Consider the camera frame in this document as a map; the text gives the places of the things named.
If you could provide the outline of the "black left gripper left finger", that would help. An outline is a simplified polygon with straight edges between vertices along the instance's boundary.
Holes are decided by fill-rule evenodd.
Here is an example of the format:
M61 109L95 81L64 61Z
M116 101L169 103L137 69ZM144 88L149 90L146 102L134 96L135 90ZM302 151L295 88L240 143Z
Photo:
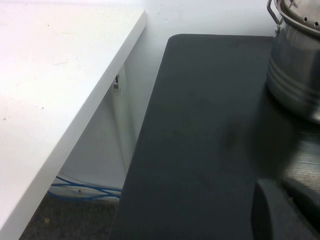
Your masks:
M320 212L301 212L282 182L259 179L251 207L255 240L318 240Z

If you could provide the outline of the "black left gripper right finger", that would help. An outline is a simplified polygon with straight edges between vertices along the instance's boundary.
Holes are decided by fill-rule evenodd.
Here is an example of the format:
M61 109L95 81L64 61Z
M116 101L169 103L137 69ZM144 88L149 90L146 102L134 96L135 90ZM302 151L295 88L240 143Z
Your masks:
M303 213L320 212L320 194L293 178L283 178L282 186Z

